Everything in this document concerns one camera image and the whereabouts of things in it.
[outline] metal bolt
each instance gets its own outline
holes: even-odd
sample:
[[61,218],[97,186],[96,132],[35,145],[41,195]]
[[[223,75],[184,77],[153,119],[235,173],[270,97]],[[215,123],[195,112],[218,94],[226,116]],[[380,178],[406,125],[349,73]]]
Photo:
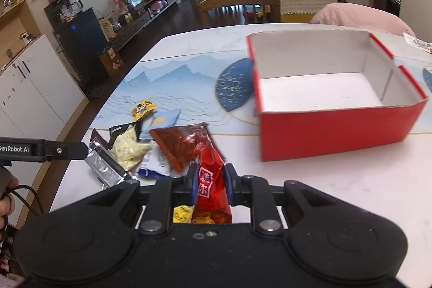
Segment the metal bolt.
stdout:
[[193,237],[195,239],[204,239],[205,238],[203,233],[194,233]]
[[217,236],[217,232],[215,232],[215,231],[207,231],[206,232],[206,236],[207,237],[216,237]]
[[276,220],[263,220],[260,222],[260,227],[267,232],[277,231],[281,226],[281,223]]
[[144,221],[140,225],[140,228],[145,232],[156,232],[162,228],[162,223],[156,220],[148,220]]

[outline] light blue package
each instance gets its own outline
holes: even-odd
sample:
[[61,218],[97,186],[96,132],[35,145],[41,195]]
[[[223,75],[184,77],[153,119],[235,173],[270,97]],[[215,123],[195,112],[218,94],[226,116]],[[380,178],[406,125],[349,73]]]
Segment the light blue package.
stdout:
[[149,131],[153,128],[165,128],[172,127],[177,121],[180,115],[180,109],[168,110],[168,111],[158,111],[152,115],[152,122],[150,126],[143,126],[140,133],[140,139],[153,139]]

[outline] silver package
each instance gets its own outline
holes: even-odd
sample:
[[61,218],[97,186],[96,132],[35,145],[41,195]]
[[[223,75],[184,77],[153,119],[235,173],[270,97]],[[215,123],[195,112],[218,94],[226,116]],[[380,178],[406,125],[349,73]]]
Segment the silver package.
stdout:
[[124,176],[121,176],[104,158],[99,155],[104,154],[104,157],[109,157],[114,163],[118,165],[116,160],[111,156],[103,146],[97,141],[92,141],[89,147],[89,155],[86,157],[86,163],[91,167],[94,173],[102,180],[102,182],[108,187],[115,186],[124,180]]

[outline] red and white object on floor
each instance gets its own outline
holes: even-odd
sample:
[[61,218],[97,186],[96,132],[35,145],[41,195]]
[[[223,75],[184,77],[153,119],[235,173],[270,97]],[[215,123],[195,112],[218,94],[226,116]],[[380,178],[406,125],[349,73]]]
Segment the red and white object on floor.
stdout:
[[247,41],[263,161],[400,142],[428,100],[366,31],[276,31]]

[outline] pile of snacks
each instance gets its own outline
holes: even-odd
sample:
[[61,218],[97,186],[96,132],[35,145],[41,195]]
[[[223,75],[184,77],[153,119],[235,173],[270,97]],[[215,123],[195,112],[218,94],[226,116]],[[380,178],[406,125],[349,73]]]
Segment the pile of snacks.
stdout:
[[197,162],[197,204],[175,208],[173,221],[230,223],[223,156],[206,123],[174,126],[180,113],[179,109],[157,111],[149,100],[140,102],[132,111],[134,122],[109,129],[109,142],[93,131],[86,162],[106,187],[130,178],[178,177]]

